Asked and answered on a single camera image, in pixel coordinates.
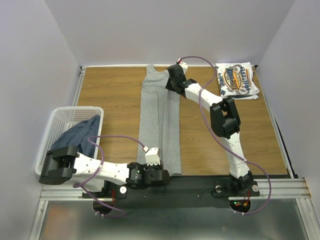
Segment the grey tank top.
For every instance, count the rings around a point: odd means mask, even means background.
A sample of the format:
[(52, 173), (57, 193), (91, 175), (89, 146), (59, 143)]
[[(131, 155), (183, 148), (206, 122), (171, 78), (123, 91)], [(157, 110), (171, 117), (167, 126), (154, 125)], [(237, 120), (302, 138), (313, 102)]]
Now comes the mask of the grey tank top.
[(146, 66), (141, 84), (138, 139), (148, 147), (159, 148), (163, 168), (171, 176), (182, 174), (180, 151), (180, 96), (166, 89), (167, 70)]

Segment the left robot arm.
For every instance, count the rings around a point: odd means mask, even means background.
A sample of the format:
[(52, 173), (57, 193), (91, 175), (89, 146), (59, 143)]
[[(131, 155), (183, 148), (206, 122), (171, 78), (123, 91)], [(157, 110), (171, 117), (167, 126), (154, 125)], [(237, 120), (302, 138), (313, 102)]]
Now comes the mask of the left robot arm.
[(163, 169), (159, 149), (143, 146), (142, 151), (145, 153), (145, 164), (112, 163), (94, 159), (77, 152), (74, 146), (49, 150), (38, 182), (56, 186), (70, 181), (80, 188), (97, 179), (94, 191), (100, 197), (106, 197), (111, 193), (109, 182), (133, 190), (169, 185), (170, 174)]

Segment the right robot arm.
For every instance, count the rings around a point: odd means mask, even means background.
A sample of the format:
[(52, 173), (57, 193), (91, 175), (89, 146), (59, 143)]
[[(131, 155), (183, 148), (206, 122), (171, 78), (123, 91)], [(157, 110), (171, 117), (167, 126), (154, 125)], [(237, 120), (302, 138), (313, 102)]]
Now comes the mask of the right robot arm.
[(205, 124), (214, 139), (226, 151), (231, 192), (242, 195), (248, 191), (254, 178), (241, 146), (241, 120), (235, 102), (231, 97), (217, 96), (202, 88), (195, 80), (187, 79), (187, 68), (188, 65), (184, 62), (169, 66), (166, 89), (199, 104), (201, 112), (204, 109), (209, 112), (210, 123), (205, 121)]

